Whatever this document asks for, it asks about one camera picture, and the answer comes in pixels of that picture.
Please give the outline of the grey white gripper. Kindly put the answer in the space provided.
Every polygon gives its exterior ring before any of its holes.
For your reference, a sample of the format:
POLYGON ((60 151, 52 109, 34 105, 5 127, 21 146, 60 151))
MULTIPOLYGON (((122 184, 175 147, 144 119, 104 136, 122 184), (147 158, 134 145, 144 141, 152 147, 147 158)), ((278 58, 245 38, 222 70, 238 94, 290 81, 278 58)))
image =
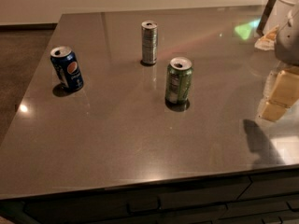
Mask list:
MULTIPOLYGON (((299 65, 299 8, 292 8, 278 27, 275 42, 276 57, 287 64, 299 65)), ((299 73, 297 69, 283 69, 270 76, 260 117, 272 122, 299 100, 299 73)))

